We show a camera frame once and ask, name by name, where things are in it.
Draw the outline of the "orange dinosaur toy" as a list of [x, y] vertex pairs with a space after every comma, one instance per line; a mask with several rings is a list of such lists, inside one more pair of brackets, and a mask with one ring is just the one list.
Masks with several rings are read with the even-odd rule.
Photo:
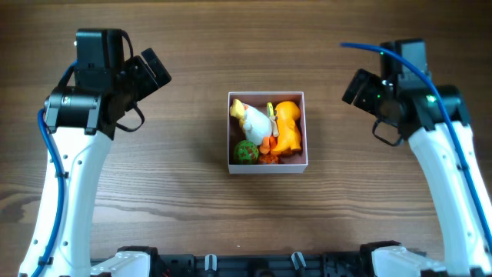
[[292, 101], [284, 101], [275, 107], [277, 127], [279, 131], [278, 143], [271, 150], [272, 155], [281, 155], [284, 152], [298, 152], [301, 147], [301, 133], [297, 127], [297, 120], [301, 117], [301, 110]]

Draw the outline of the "yellow rattle drum toy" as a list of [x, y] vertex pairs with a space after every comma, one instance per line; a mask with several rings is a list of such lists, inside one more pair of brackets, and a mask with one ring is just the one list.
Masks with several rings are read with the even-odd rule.
[[276, 113], [275, 113], [275, 110], [274, 110], [274, 106], [273, 106], [273, 104], [271, 102], [268, 102], [267, 103], [267, 117], [271, 121], [272, 135], [274, 137], [278, 137], [279, 136], [279, 131], [278, 131], [277, 123], [276, 123], [277, 116], [276, 116]]

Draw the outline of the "white duck toy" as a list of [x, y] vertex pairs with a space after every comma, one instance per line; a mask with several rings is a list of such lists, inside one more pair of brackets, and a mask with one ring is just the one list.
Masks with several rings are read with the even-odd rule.
[[238, 99], [232, 102], [229, 110], [230, 116], [239, 121], [246, 139], [258, 146], [261, 154], [268, 155], [272, 148], [272, 121], [254, 106], [245, 104]]

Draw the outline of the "orange round plastic toy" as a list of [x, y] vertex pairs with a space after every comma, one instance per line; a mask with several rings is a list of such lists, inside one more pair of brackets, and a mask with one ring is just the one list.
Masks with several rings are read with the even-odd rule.
[[279, 163], [279, 158], [276, 155], [260, 155], [258, 157], [259, 165], [277, 165]]

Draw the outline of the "green number ball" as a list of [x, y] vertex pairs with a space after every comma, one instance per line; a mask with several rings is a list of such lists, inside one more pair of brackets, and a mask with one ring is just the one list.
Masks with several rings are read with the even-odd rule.
[[239, 165], [254, 165], [259, 158], [258, 147], [248, 140], [240, 141], [233, 150], [233, 161]]

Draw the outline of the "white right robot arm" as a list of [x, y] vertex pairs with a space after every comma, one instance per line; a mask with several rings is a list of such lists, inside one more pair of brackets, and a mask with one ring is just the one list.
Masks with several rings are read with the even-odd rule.
[[343, 96], [397, 128], [427, 180], [444, 242], [444, 260], [429, 259], [393, 241], [361, 246], [368, 276], [489, 276], [491, 201], [474, 153], [470, 117], [454, 85], [426, 86], [416, 75], [401, 82], [356, 71]]

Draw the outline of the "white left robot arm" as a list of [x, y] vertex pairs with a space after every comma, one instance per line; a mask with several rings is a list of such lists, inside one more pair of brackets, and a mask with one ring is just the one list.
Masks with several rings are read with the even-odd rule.
[[115, 130], [127, 111], [171, 76], [152, 48], [112, 65], [105, 51], [80, 53], [38, 112], [47, 169], [31, 245], [20, 276], [168, 276], [155, 247], [125, 246], [90, 259], [95, 196]]

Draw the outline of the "white box with brown interior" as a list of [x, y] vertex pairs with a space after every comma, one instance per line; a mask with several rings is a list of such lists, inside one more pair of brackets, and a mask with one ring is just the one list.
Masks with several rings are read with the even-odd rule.
[[[234, 99], [246, 104], [252, 104], [258, 110], [265, 112], [266, 104], [276, 105], [283, 101], [293, 101], [301, 110], [297, 120], [301, 133], [301, 151], [291, 156], [280, 158], [276, 165], [239, 165], [233, 161], [234, 147], [245, 139], [238, 120], [229, 115], [229, 107]], [[228, 93], [228, 171], [231, 174], [294, 174], [303, 173], [308, 166], [308, 144], [306, 132], [305, 99], [303, 92], [229, 92]]]

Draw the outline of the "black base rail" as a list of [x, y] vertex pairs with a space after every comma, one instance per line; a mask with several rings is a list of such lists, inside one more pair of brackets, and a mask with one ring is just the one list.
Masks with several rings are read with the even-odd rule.
[[160, 277], [262, 277], [374, 276], [369, 261], [359, 252], [325, 252], [316, 255], [158, 255], [149, 268], [139, 265], [128, 276]]

